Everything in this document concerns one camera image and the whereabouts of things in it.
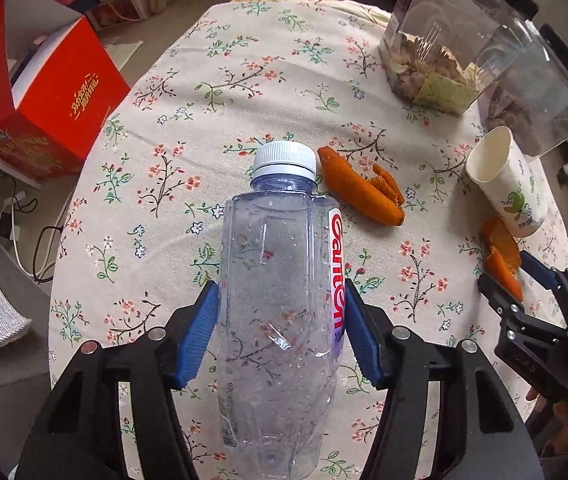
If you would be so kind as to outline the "orange peel piece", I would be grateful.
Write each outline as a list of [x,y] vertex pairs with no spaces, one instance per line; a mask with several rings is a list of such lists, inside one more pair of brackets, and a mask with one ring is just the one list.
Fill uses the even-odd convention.
[[384,226],[401,226],[404,212],[390,197],[370,180],[357,174],[351,166],[329,146],[318,149],[326,187],[347,205],[366,218]]
[[479,232],[485,246],[485,269],[512,297],[522,302],[523,291],[517,278],[522,259],[516,241],[501,218],[487,220]]

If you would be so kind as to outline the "white paper cup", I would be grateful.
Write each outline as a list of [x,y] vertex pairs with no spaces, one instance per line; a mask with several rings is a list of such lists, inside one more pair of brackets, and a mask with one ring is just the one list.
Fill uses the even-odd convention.
[[470,151],[465,170],[514,237],[531,236],[542,226],[548,203],[510,128],[490,130]]

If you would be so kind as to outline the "clear plastic water bottle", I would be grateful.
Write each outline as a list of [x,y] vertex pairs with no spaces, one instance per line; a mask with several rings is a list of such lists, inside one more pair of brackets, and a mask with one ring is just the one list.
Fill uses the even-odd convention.
[[256,151],[250,187],[223,217],[222,439],[243,479],[305,479],[342,352],[342,213],[316,190],[316,154],[297,142]]

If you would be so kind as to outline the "clear jar with nuts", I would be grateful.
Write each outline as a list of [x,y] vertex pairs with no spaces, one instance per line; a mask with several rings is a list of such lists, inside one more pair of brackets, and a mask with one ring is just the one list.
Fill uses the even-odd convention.
[[525,23],[531,43],[478,99],[485,129],[505,126],[537,158],[568,140],[568,47],[548,24]]

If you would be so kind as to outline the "clear jar with snacks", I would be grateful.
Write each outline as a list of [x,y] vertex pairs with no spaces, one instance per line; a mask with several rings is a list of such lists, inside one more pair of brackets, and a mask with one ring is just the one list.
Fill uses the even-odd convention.
[[463,114],[523,50],[521,24],[505,0],[397,0],[380,40],[392,91]]

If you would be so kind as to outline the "floral tablecloth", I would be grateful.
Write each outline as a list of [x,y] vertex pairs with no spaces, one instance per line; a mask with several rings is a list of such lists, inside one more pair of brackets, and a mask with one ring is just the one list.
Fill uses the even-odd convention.
[[[389,15],[346,0],[238,0],[210,8],[106,119],[68,207],[51,296],[52,384],[87,340],[131,344],[220,283],[226,201],[249,192],[256,151],[329,146],[367,179],[389,171],[406,202],[398,228],[342,205],[344,271],[363,299],[427,341],[471,339],[526,419],[529,386],[493,354],[499,319],[477,290],[480,227],[496,215],[467,177],[489,131],[392,93],[378,45]],[[316,468],[357,479],[384,408],[344,337]],[[202,479],[243,479],[219,416],[218,326],[198,375],[173,393]]]

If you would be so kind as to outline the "red gift box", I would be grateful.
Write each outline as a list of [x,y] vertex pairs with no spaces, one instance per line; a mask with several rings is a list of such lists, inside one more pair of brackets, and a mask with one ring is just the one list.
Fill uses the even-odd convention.
[[82,14],[0,0],[1,160],[34,180],[75,174],[128,92]]

